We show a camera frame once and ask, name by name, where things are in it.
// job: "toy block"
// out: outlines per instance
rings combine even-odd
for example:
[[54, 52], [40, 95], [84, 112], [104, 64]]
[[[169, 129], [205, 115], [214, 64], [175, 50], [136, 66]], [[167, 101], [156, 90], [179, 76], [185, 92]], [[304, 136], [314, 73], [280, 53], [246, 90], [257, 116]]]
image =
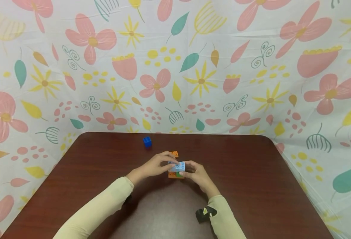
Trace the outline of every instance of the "toy block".
[[152, 142], [151, 142], [150, 137], [145, 137], [145, 138], [143, 139], [143, 143], [145, 144], [145, 147], [146, 147], [146, 148], [149, 148], [150, 146], [152, 146]]

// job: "forearm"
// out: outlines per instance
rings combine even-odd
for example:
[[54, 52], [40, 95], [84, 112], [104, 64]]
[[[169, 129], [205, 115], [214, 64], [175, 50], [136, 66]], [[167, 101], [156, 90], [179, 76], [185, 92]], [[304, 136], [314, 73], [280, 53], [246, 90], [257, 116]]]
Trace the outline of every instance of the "forearm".
[[54, 239], [87, 238], [108, 216], [121, 209], [133, 188], [127, 177], [117, 179], [70, 217]]
[[218, 239], [246, 239], [226, 199], [222, 195], [210, 198], [208, 206], [218, 213], [210, 217], [211, 226]]

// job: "green leaf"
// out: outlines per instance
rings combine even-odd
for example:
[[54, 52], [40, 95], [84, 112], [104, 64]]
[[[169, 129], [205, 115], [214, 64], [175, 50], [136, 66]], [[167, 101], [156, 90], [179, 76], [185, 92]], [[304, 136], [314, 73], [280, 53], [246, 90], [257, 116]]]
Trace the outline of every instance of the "green leaf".
[[70, 119], [70, 121], [72, 122], [72, 125], [77, 128], [77, 129], [80, 129], [80, 128], [84, 128], [84, 124], [79, 121], [79, 120], [74, 120], [74, 119]]
[[27, 68], [25, 67], [25, 64], [22, 62], [22, 60], [16, 61], [15, 74], [21, 89], [25, 83], [25, 79], [27, 78]]
[[351, 169], [339, 174], [332, 182], [333, 189], [341, 194], [351, 191]]
[[199, 130], [199, 131], [202, 131], [205, 129], [205, 124], [202, 121], [200, 121], [199, 119], [197, 119], [197, 124], [195, 126], [196, 126], [197, 130]]
[[186, 13], [182, 17], [178, 18], [178, 20], [175, 21], [173, 24], [173, 27], [171, 28], [171, 35], [176, 36], [181, 33], [183, 28], [185, 27], [187, 16], [189, 13]]
[[183, 61], [182, 68], [181, 68], [180, 72], [183, 72], [185, 70], [190, 69], [198, 62], [198, 60], [199, 60], [199, 54], [198, 53], [191, 53]]

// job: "fabric backdrop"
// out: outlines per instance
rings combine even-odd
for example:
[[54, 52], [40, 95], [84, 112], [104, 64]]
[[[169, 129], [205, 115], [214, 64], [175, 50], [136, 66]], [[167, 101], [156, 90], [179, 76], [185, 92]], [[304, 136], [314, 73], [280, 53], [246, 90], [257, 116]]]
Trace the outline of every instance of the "fabric backdrop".
[[87, 131], [264, 135], [351, 239], [351, 1], [0, 0], [0, 236]]

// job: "wooden table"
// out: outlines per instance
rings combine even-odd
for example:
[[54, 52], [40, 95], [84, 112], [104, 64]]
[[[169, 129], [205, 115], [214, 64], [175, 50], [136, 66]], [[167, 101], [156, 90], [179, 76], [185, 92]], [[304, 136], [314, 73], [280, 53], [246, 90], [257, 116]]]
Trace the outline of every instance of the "wooden table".
[[[150, 136], [151, 149], [143, 138]], [[162, 151], [203, 164], [248, 239], [332, 238], [273, 143], [262, 136], [85, 133], [2, 238], [52, 238], [62, 224], [115, 179]], [[195, 211], [207, 200], [188, 179], [166, 174], [138, 185], [132, 201], [91, 238], [212, 239]]]

